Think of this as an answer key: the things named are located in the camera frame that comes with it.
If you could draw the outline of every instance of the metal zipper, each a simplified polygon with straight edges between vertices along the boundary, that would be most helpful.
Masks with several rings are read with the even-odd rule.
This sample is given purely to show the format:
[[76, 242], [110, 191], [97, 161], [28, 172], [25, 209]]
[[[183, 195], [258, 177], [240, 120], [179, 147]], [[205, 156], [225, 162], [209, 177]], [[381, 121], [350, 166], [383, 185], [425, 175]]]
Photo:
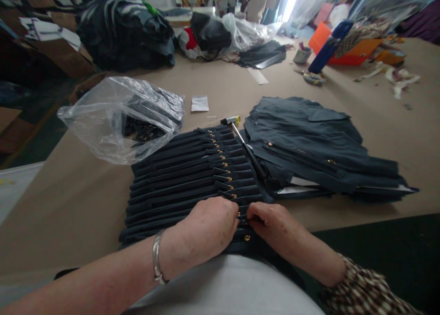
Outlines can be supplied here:
[[[292, 149], [289, 149], [287, 147], [281, 146], [281, 145], [276, 144], [276, 143], [274, 143], [272, 141], [269, 141], [269, 140], [266, 140], [266, 142], [263, 144], [263, 147], [268, 149], [268, 150], [270, 150], [270, 151], [279, 153], [279, 154], [281, 154], [283, 156], [290, 157], [290, 158], [293, 158], [295, 160], [298, 160], [298, 161], [300, 161], [300, 162], [302, 162], [304, 164], [310, 165], [312, 167], [314, 167], [315, 165], [319, 166], [319, 168], [323, 169], [324, 171], [330, 172], [331, 174], [335, 174], [335, 173], [338, 172], [337, 168], [336, 168], [335, 161], [333, 161], [331, 159], [329, 159], [328, 162], [331, 163], [332, 165], [334, 165], [334, 167], [330, 166], [329, 164], [322, 163], [322, 162], [319, 162], [319, 161], [314, 160], [312, 158], [309, 158], [309, 157], [307, 157], [305, 155], [302, 155], [300, 153], [297, 153], [297, 152], [293, 151]], [[302, 149], [299, 149], [299, 148], [296, 148], [296, 150], [299, 151], [299, 152], [307, 153], [305, 150], [302, 150]]]

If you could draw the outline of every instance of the bangle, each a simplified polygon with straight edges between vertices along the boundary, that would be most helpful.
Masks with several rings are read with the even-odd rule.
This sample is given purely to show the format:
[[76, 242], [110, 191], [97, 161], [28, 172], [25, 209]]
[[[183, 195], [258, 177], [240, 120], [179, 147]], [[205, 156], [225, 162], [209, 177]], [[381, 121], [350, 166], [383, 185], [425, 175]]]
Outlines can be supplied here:
[[169, 280], [167, 281], [164, 279], [163, 274], [160, 271], [160, 267], [159, 267], [159, 244], [160, 244], [160, 237], [162, 236], [162, 233], [164, 231], [165, 229], [160, 230], [154, 237], [154, 242], [153, 242], [154, 280], [159, 281], [159, 283], [162, 285], [165, 285], [169, 282]]

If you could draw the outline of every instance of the stack of leather pieces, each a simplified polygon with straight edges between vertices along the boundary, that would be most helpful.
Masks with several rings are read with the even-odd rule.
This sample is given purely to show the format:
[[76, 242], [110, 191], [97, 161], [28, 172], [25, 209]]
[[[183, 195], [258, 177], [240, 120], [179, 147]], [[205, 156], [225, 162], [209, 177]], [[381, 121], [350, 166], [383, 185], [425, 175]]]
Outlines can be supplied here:
[[242, 145], [226, 126], [174, 137], [132, 165], [135, 175], [119, 241], [126, 247], [183, 220], [196, 203], [222, 196], [239, 206], [239, 228], [226, 253], [248, 253], [261, 240], [246, 222], [249, 204], [273, 201], [258, 185]]
[[350, 116], [304, 98], [262, 98], [241, 135], [269, 178], [275, 199], [348, 194], [364, 203], [394, 202], [418, 192], [398, 163], [372, 157]]

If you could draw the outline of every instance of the white plastic bag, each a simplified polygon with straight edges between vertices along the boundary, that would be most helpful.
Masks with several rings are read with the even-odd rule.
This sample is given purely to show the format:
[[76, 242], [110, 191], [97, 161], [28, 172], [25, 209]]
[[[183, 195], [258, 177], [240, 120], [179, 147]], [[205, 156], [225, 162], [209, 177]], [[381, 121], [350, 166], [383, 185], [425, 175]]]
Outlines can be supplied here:
[[[105, 78], [74, 106], [61, 107], [58, 117], [90, 147], [113, 164], [130, 165], [166, 145], [182, 127], [184, 99], [128, 77]], [[149, 122], [165, 135], [133, 147], [138, 141], [123, 135], [127, 116]]]
[[267, 26], [259, 23], [237, 19], [234, 14], [228, 13], [222, 17], [222, 22], [232, 35], [229, 52], [246, 52], [271, 41], [282, 23], [272, 23]]

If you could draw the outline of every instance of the white paper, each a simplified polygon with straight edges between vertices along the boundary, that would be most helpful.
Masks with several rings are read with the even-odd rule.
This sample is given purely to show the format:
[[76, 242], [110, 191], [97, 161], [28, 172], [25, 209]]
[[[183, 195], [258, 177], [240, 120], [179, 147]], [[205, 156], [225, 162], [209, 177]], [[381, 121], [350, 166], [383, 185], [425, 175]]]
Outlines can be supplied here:
[[279, 195], [282, 194], [296, 194], [300, 192], [314, 191], [319, 189], [307, 188], [307, 187], [284, 187], [283, 189], [278, 190], [276, 193]]
[[193, 96], [191, 111], [209, 111], [208, 97]]
[[79, 51], [81, 40], [76, 33], [62, 28], [54, 23], [40, 21], [39, 19], [20, 17], [20, 22], [27, 29], [27, 38], [37, 41], [65, 39], [76, 51]]
[[385, 189], [385, 190], [398, 190], [398, 191], [409, 191], [409, 192], [415, 192], [412, 189], [409, 189], [405, 187], [404, 185], [399, 185], [396, 187], [370, 187], [370, 186], [362, 186], [361, 188], [374, 188], [374, 189]]
[[61, 36], [76, 50], [79, 50], [81, 46], [81, 40], [76, 33], [73, 33], [70, 30], [63, 28], [61, 31]]
[[251, 74], [251, 76], [255, 79], [255, 81], [256, 81], [259, 85], [269, 84], [268, 80], [267, 80], [266, 77], [261, 73], [260, 70], [257, 70], [257, 69], [254, 69], [254, 68], [247, 68], [247, 71], [249, 71], [249, 73]]
[[290, 180], [290, 183], [292, 185], [300, 185], [300, 186], [319, 185], [316, 182], [309, 181], [306, 179], [297, 178], [297, 177], [292, 177], [292, 179]]

